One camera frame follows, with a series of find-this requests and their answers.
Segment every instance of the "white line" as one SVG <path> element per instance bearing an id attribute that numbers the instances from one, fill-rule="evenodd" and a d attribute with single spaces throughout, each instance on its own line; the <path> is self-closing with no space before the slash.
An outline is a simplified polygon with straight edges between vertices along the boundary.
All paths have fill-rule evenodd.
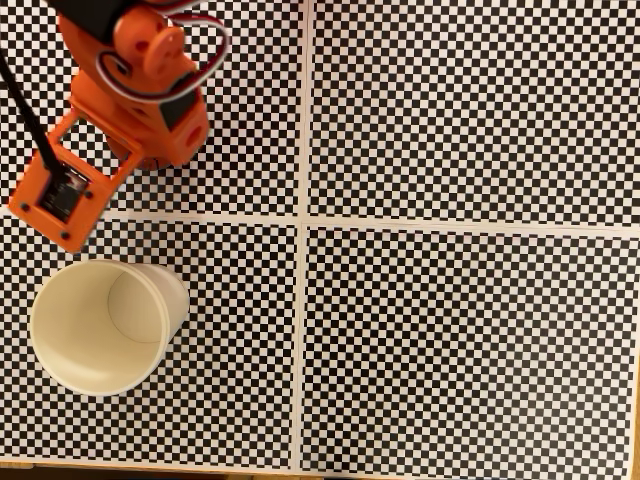
<path id="1" fill-rule="evenodd" d="M 394 220 L 351 217 L 308 216 L 304 225 L 310 227 L 339 227 L 358 229 L 389 229 L 410 231 L 453 231 L 469 233 L 501 233 L 508 235 L 557 235 L 605 238 L 640 238 L 640 227 L 578 226 L 556 224 L 527 224 L 507 222 L 469 222 L 437 220 Z"/>
<path id="2" fill-rule="evenodd" d="M 302 182 L 299 190 L 307 189 L 308 182 Z M 0 217 L 11 216 L 12 213 L 5 206 L 0 206 Z M 469 221 L 438 221 L 438 220 L 404 220 L 404 219 L 371 219 L 359 217 L 329 217 L 324 215 L 311 216 L 308 214 L 295 215 L 253 215 L 231 213 L 180 213 L 180 212 L 138 212 L 132 210 L 106 210 L 103 220 L 132 220 L 132 221 L 165 221 L 185 223 L 215 223 L 215 224 L 246 224 L 246 225 L 281 225 L 308 226 L 312 228 L 358 228 L 358 229 L 389 229 L 409 231 L 451 231 L 464 233 L 489 233 L 505 235 L 555 235 L 572 237 L 602 237 L 602 238 L 640 238 L 640 227 L 620 227 L 606 225 L 570 225 L 570 224 L 539 224 L 539 223 L 507 223 L 507 222 L 469 222 Z"/>
<path id="3" fill-rule="evenodd" d="M 303 472 L 300 470 L 288 470 L 288 469 L 274 469 L 274 468 L 246 468 L 246 467 L 220 467 L 216 468 L 211 465 L 180 465 L 171 463 L 149 463 L 149 462 L 122 462 L 122 461 L 99 461 L 99 460 L 60 460 L 51 459 L 46 457 L 3 457 L 0 456 L 0 462 L 4 463 L 29 463 L 35 464 L 39 467 L 89 467 L 89 468 L 101 468 L 101 469 L 131 469 L 131 470 L 153 470 L 159 472 L 195 472 L 195 473 L 219 473 L 219 474 L 232 474 L 232 473 L 244 473 L 249 475 L 294 475 L 301 477 L 317 477 L 318 474 L 314 472 Z M 352 473 L 323 473 L 323 477 L 339 477 L 339 478 L 362 478 L 379 480 L 384 477 L 385 480 L 415 480 L 417 477 L 398 477 L 398 476 L 386 476 L 386 475 L 371 475 L 371 474 L 352 474 Z M 449 477 L 420 477 L 422 480 L 451 480 Z"/>
<path id="4" fill-rule="evenodd" d="M 181 213 L 181 212 L 138 212 L 133 210 L 106 210 L 104 220 L 134 220 L 154 222 L 185 223 L 231 223 L 247 225 L 297 225 L 300 220 L 295 215 L 252 215 L 232 213 Z"/>
<path id="5" fill-rule="evenodd" d="M 306 25 L 302 32 L 303 67 L 302 67 L 302 128 L 301 148 L 298 158 L 298 202 L 297 202 L 297 235 L 296 235 L 296 307 L 294 317 L 293 365 L 292 365 L 292 422 L 291 422 L 291 468 L 302 470 L 302 415 L 303 415 L 303 378 L 304 378 L 304 322 L 305 322 L 305 277 L 306 259 L 306 227 L 308 181 L 309 181 L 309 139 L 311 138 L 310 110 L 313 60 L 313 0 L 304 0 L 303 19 Z"/>

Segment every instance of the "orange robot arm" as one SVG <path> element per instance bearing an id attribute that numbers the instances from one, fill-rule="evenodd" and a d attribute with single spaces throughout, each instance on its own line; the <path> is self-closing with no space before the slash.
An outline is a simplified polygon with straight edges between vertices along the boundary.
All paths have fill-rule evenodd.
<path id="1" fill-rule="evenodd" d="M 220 66 L 229 36 L 219 20 L 175 13 L 194 1 L 49 0 L 67 48 L 80 67 L 71 110 L 48 135 L 63 175 L 40 152 L 9 201 L 11 212 L 67 251 L 82 248 L 110 198 L 136 168 L 181 166 L 206 141 L 209 121 L 200 85 Z M 185 55 L 178 25 L 222 33 L 218 53 L 198 70 Z M 103 175 L 60 141 L 79 119 L 104 132 L 120 159 Z"/>

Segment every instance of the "white wire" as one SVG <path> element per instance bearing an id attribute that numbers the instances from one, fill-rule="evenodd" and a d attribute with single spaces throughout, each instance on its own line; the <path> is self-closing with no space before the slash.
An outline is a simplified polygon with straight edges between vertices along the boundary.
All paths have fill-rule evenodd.
<path id="1" fill-rule="evenodd" d="M 157 5 L 157 4 L 156 5 L 147 4 L 147 5 L 149 5 L 151 8 L 156 10 L 161 15 L 172 15 L 174 13 L 183 12 L 187 8 L 191 8 L 191 7 L 194 7 L 196 5 L 199 5 L 199 4 L 203 3 L 204 1 L 205 0 L 189 0 L 187 2 L 171 2 L 171 3 L 168 3 L 166 5 L 172 5 L 172 4 L 175 3 L 176 6 L 173 7 L 173 8 L 167 8 L 167 9 L 158 8 L 158 7 L 162 7 L 162 5 Z"/>
<path id="2" fill-rule="evenodd" d="M 220 65 L 222 65 L 222 63 L 224 62 L 226 56 L 229 53 L 229 46 L 230 46 L 230 38 L 231 37 L 230 37 L 229 32 L 226 29 L 226 27 L 224 27 L 223 25 L 221 25 L 221 24 L 219 24 L 217 22 L 212 22 L 212 21 L 209 21 L 207 19 L 198 19 L 198 18 L 181 19 L 180 21 L 175 21 L 175 23 L 177 23 L 178 25 L 196 25 L 196 24 L 212 25 L 224 37 L 223 42 L 222 42 L 222 47 L 221 47 L 222 51 L 221 51 L 220 55 L 218 56 L 218 60 L 216 62 L 214 62 L 207 70 L 202 72 L 198 76 L 198 80 L 196 82 L 194 82 L 194 84 L 191 85 L 188 89 L 181 90 L 181 91 L 178 91 L 177 93 L 174 93 L 173 95 L 170 95 L 170 92 L 172 90 L 172 88 L 170 88 L 164 94 L 163 93 L 157 94 L 157 95 L 161 95 L 162 96 L 161 98 L 148 98 L 144 94 L 139 93 L 139 92 L 129 93 L 128 91 L 123 90 L 122 87 L 119 84 L 113 82 L 111 80 L 110 76 L 107 74 L 107 72 L 105 70 L 105 67 L 104 67 L 104 64 L 102 62 L 102 55 L 104 53 L 109 53 L 109 52 L 106 52 L 106 51 L 100 52 L 96 56 L 96 70 L 98 71 L 98 75 L 100 75 L 100 78 L 102 78 L 102 80 L 109 86 L 109 88 L 111 88 L 118 95 L 121 95 L 124 98 L 132 100 L 134 102 L 139 102 L 139 103 L 171 102 L 173 100 L 177 100 L 178 98 L 183 97 L 187 93 L 190 93 L 190 92 L 194 91 L 195 89 L 197 89 L 198 87 L 200 87 L 203 83 L 205 83 L 216 72 L 216 70 L 218 70 L 220 68 Z"/>

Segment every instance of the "white paper cup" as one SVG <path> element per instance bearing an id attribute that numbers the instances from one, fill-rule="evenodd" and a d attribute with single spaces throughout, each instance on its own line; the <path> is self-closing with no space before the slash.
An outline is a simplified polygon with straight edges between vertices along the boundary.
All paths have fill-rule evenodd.
<path id="1" fill-rule="evenodd" d="M 31 341 L 61 385 L 83 395 L 117 395 L 158 366 L 188 309 L 185 286 L 164 267 L 76 263 L 36 296 Z"/>

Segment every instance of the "table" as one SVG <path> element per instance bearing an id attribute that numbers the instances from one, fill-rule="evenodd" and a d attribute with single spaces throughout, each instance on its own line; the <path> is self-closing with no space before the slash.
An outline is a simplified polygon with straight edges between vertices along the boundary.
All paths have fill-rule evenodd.
<path id="1" fill-rule="evenodd" d="M 132 176 L 77 257 L 1 211 L 0 461 L 627 477 L 637 12 L 423 3 L 205 2 L 234 43 L 192 163 Z M 53 124 L 74 69 L 50 12 L 12 0 L 0 32 Z M 32 143 L 4 90 L 0 123 L 6 204 Z M 90 126 L 66 141 L 117 168 Z M 39 285 L 90 258 L 191 294 L 166 359 L 106 399 L 57 385 L 27 330 Z"/>

